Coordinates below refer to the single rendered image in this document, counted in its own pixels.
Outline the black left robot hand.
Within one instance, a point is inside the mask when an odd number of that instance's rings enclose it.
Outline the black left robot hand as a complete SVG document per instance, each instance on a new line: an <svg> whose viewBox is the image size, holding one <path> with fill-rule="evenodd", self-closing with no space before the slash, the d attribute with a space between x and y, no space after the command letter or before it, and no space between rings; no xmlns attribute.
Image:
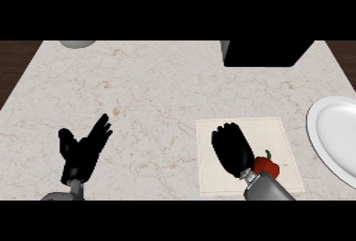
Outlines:
<svg viewBox="0 0 356 241"><path fill-rule="evenodd" d="M60 182L65 185L69 185L72 180L78 180L83 184L88 181L100 152L112 134L109 127L108 114L103 114L88 135L81 140L74 138L72 132L66 128L59 130L59 153L65 161Z"/></svg>

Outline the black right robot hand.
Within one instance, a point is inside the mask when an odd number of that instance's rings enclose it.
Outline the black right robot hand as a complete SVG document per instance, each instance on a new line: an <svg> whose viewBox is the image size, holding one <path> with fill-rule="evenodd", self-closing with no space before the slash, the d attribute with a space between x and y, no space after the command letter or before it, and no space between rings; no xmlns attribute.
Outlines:
<svg viewBox="0 0 356 241"><path fill-rule="evenodd" d="M242 130L235 122L211 132L211 145L226 172L235 177L252 169L254 154Z"/></svg>

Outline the red squash with green stem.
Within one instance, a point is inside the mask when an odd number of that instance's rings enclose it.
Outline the red squash with green stem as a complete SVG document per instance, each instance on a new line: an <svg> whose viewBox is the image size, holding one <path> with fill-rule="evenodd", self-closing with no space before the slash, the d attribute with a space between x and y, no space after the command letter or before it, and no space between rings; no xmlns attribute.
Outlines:
<svg viewBox="0 0 356 241"><path fill-rule="evenodd" d="M279 165L272 161L272 152L266 151L264 156L257 156L254 158L252 172L260 174L266 171L273 178L279 175Z"/></svg>

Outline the beige placemat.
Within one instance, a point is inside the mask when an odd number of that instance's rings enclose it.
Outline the beige placemat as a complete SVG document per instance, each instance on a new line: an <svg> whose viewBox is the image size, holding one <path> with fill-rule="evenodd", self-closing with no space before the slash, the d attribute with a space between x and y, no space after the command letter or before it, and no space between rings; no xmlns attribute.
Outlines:
<svg viewBox="0 0 356 241"><path fill-rule="evenodd" d="M278 182L291 193L303 193L304 186L297 170L297 162L279 117L196 120L199 184L202 196L242 195L247 183L226 172L211 145L211 132L218 126L235 122L242 130L255 156L272 153L272 161L279 165Z"/></svg>

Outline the white plate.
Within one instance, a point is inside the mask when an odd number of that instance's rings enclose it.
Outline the white plate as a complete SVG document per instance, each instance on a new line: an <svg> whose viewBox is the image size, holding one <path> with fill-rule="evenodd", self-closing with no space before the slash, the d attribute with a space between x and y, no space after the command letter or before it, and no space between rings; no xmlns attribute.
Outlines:
<svg viewBox="0 0 356 241"><path fill-rule="evenodd" d="M356 189L356 99L319 99L307 111L306 131L322 163Z"/></svg>

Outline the black box appliance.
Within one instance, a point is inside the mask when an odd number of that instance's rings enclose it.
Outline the black box appliance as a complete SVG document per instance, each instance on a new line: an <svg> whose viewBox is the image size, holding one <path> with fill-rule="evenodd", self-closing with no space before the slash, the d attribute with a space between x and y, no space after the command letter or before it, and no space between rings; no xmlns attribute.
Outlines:
<svg viewBox="0 0 356 241"><path fill-rule="evenodd" d="M314 42L312 40L221 40L226 67L292 67Z"/></svg>

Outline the grey round object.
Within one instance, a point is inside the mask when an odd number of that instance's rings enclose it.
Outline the grey round object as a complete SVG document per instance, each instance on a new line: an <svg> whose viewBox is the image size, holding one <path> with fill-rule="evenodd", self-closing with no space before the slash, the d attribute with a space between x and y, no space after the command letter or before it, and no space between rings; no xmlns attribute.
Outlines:
<svg viewBox="0 0 356 241"><path fill-rule="evenodd" d="M90 46L94 41L93 40L62 40L59 42L69 49L80 49Z"/></svg>

